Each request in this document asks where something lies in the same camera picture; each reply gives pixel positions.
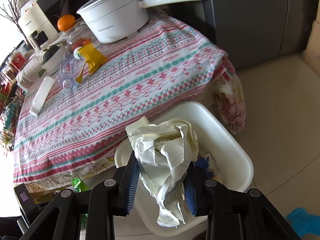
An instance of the white basket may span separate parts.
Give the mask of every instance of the white basket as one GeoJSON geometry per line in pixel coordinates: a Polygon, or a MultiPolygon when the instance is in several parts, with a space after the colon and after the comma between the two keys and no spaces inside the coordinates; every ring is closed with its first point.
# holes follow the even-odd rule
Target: white basket
{"type": "MultiPolygon", "coordinates": [[[[196,102],[181,103],[151,123],[160,124],[172,118],[185,119],[191,123],[192,129],[198,135],[200,150],[212,154],[217,162],[217,175],[227,188],[244,192],[249,187],[253,178],[253,165],[249,156],[203,105],[196,102]]],[[[131,144],[129,139],[126,139],[116,150],[116,166],[125,166],[131,152],[131,144]]],[[[159,206],[140,180],[134,206],[146,227],[158,236],[176,236],[207,219],[207,217],[192,216],[185,203],[189,215],[186,224],[181,222],[178,228],[159,226],[157,224],[159,206]]]]}

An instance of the jar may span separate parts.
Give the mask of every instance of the jar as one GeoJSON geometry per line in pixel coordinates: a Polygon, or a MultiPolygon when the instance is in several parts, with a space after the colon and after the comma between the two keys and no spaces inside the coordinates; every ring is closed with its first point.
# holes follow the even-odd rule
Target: jar
{"type": "Polygon", "coordinates": [[[17,75],[19,73],[19,70],[12,64],[10,63],[8,60],[5,62],[5,64],[7,66],[9,66],[9,68],[11,68],[11,70],[17,75]]]}
{"type": "Polygon", "coordinates": [[[2,69],[2,72],[11,80],[14,80],[17,76],[8,65],[2,69]]]}
{"type": "Polygon", "coordinates": [[[14,49],[8,58],[8,63],[11,63],[16,69],[22,70],[27,64],[27,61],[20,52],[14,49]]]}
{"type": "Polygon", "coordinates": [[[72,52],[78,47],[82,47],[90,42],[95,42],[97,40],[97,38],[94,36],[92,31],[86,24],[74,26],[66,33],[68,35],[67,47],[72,52]]]}

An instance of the cherry tomato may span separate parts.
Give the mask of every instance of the cherry tomato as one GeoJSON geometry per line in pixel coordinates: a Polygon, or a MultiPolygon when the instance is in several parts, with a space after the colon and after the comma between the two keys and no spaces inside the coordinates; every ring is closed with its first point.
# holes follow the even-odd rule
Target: cherry tomato
{"type": "Polygon", "coordinates": [[[89,44],[90,42],[91,42],[91,39],[90,38],[86,38],[86,39],[84,39],[82,41],[82,44],[83,44],[83,46],[85,46],[85,45],[89,44]]]}
{"type": "Polygon", "coordinates": [[[82,44],[83,41],[84,41],[84,39],[83,39],[83,38],[80,38],[80,39],[78,39],[76,42],[77,42],[78,44],[82,44]]]}
{"type": "Polygon", "coordinates": [[[71,45],[72,51],[74,51],[78,47],[81,47],[81,46],[79,46],[77,42],[71,45]]]}

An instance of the cardboard box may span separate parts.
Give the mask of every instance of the cardboard box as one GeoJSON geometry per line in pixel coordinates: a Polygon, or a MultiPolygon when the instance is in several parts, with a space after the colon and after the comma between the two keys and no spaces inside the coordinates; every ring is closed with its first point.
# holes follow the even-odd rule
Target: cardboard box
{"type": "Polygon", "coordinates": [[[313,22],[303,59],[320,76],[320,24],[316,21],[313,22]]]}

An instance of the paper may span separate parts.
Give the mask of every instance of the paper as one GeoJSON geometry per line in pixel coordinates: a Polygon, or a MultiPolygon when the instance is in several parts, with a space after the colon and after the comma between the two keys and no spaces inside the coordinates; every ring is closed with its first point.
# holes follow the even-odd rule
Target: paper
{"type": "Polygon", "coordinates": [[[175,118],[155,125],[142,117],[126,131],[138,160],[140,179],[160,207],[157,223],[164,227],[186,223],[182,182],[199,152],[191,124],[175,118]]]}

